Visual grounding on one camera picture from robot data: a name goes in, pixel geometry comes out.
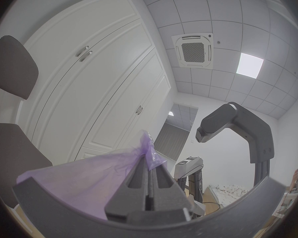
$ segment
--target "ceiling air conditioning unit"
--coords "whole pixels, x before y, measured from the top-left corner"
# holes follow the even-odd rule
[[[213,33],[171,36],[180,67],[213,69]]]

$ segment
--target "cabinet door handle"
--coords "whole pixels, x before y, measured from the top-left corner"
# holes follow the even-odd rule
[[[139,112],[140,108],[141,108],[141,105],[140,105],[140,106],[139,106],[139,108],[137,109],[136,113],[138,113],[138,112]]]
[[[93,53],[93,51],[89,51],[89,52],[87,52],[86,54],[84,54],[84,55],[82,56],[82,58],[80,59],[80,61],[84,61],[85,58],[88,57],[91,53]]]
[[[77,52],[76,56],[79,57],[85,50],[88,49],[89,46],[83,47],[79,52]]]
[[[144,108],[141,108],[141,109],[140,109],[140,111],[139,111],[138,115],[140,115],[140,114],[141,114],[141,112],[142,112],[142,110],[143,110],[143,109],[144,109]]]

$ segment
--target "purple plastic bag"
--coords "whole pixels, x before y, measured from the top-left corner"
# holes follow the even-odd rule
[[[136,136],[130,149],[69,162],[58,166],[31,170],[20,175],[20,183],[33,177],[52,195],[77,210],[107,220],[104,207],[115,194],[140,156],[146,155],[148,169],[166,162],[154,149],[146,131]]]

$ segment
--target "ceiling light in doorway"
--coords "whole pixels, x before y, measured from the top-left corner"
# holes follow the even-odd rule
[[[238,63],[236,73],[257,78],[263,61],[264,60],[261,58],[241,53],[240,62]]]

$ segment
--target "gray chair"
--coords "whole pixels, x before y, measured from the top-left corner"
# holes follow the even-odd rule
[[[12,36],[0,39],[0,89],[28,99],[39,71],[25,47]]]
[[[50,166],[18,125],[0,123],[0,197],[6,205],[14,208],[18,204],[12,187],[19,175]]]

